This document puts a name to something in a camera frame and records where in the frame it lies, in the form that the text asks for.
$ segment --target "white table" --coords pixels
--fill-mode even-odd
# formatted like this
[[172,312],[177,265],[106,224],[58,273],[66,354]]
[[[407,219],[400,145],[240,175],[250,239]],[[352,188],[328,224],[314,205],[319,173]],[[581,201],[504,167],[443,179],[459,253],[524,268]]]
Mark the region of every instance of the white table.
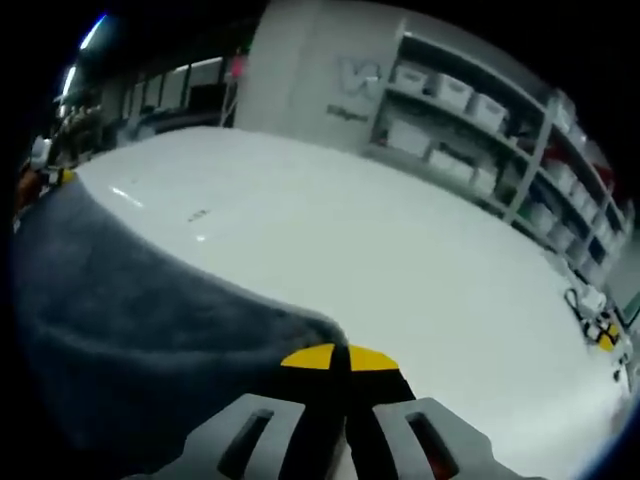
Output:
[[610,437],[625,389],[612,357],[585,345],[567,283],[534,243],[448,192],[352,155],[211,128],[78,174],[173,255],[387,353],[418,397],[487,434],[522,475],[575,476]]

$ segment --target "gray fabric cover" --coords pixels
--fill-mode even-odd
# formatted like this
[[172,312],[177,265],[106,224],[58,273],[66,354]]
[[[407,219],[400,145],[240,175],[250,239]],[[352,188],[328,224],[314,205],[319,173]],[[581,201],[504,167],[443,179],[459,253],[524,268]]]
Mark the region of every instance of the gray fabric cover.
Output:
[[97,452],[104,478],[159,468],[286,355],[344,341],[320,315],[158,251],[78,179],[27,212],[12,259],[20,340],[39,391],[73,446]]

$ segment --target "gray plastic part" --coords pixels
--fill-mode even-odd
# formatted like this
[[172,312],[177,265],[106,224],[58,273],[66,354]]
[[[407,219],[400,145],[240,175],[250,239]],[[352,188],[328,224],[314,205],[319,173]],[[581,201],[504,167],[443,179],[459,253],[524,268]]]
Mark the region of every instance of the gray plastic part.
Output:
[[291,436],[304,412],[299,403],[245,394],[196,428],[182,455],[152,475],[130,479],[228,480],[218,466],[223,455],[254,415],[270,416],[247,463],[244,480],[277,480]]
[[486,435],[432,398],[377,405],[373,412],[384,432],[400,480],[435,478],[409,424],[417,415],[426,418],[453,458],[459,473],[452,480],[524,478],[496,461]]

